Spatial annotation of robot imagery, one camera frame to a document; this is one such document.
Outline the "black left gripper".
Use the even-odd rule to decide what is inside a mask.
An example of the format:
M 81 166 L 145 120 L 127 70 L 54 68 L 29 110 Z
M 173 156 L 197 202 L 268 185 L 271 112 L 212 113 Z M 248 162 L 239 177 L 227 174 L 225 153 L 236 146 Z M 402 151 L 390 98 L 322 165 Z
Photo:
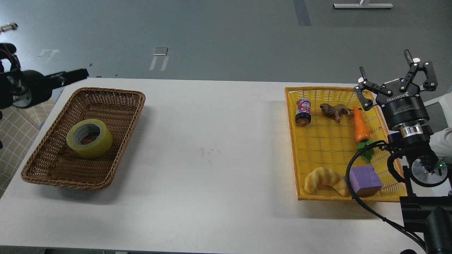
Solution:
M 40 72 L 26 70 L 21 79 L 25 92 L 16 95 L 13 99 L 13 106 L 17 108 L 30 108 L 39 103 L 49 100 L 54 89 L 63 85 L 71 85 L 89 77 L 85 68 L 68 72 L 59 72 L 44 76 Z

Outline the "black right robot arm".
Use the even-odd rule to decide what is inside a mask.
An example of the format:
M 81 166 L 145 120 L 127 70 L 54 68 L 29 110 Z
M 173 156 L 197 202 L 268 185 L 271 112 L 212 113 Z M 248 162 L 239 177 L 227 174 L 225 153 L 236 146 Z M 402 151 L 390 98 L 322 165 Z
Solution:
M 433 92 L 438 86 L 431 61 L 412 58 L 404 51 L 409 70 L 405 77 L 382 85 L 370 82 L 363 67 L 361 77 L 353 89 L 363 109 L 379 106 L 383 119 L 391 131 L 387 140 L 378 140 L 365 146 L 350 159 L 345 175 L 346 185 L 360 206 L 383 222 L 415 241 L 426 254 L 450 254 L 451 250 L 451 193 L 445 196 L 418 196 L 412 183 L 422 187 L 436 187 L 451 182 L 451 170 L 431 149 L 433 134 L 426 125 L 429 115 L 421 92 Z M 366 151 L 378 148 L 388 151 L 389 173 L 406 188 L 400 197 L 404 225 L 399 225 L 366 205 L 353 190 L 349 180 L 352 164 Z

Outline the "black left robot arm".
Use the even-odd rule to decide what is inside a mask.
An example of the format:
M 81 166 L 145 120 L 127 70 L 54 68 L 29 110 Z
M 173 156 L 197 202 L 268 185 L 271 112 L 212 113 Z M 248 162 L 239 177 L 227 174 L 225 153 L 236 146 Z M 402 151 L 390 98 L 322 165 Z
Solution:
M 1 60 L 7 60 L 10 63 L 8 71 L 3 65 L 0 66 L 1 109 L 11 106 L 30 108 L 49 100 L 53 90 L 89 77 L 87 69 L 84 68 L 49 75 L 43 75 L 34 70 L 23 71 L 16 51 L 16 46 L 11 43 L 0 45 Z

